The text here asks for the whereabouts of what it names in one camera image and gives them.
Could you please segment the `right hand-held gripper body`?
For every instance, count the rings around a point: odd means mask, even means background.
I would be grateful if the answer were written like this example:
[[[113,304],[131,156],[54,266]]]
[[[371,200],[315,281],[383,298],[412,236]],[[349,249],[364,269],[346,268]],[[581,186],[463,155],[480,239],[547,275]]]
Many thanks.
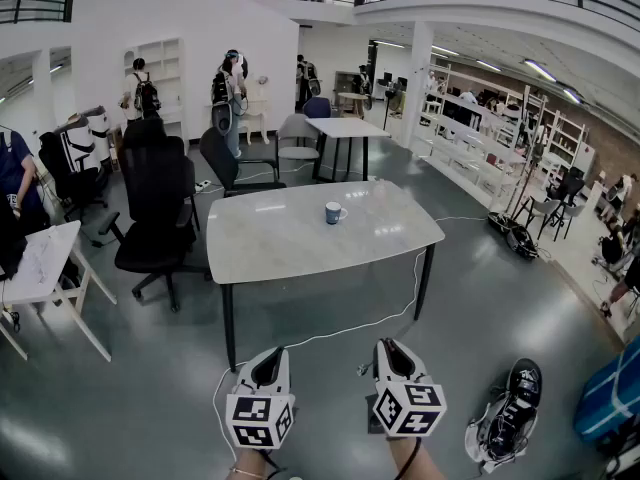
[[[374,381],[367,397],[367,431],[387,437],[428,437],[446,414],[443,387],[429,376]]]

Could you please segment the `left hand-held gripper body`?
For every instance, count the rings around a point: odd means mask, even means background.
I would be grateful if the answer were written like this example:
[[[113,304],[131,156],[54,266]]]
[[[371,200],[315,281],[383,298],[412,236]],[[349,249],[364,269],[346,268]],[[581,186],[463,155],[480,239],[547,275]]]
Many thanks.
[[[279,449],[294,424],[290,387],[236,386],[226,397],[225,422],[237,448]]]

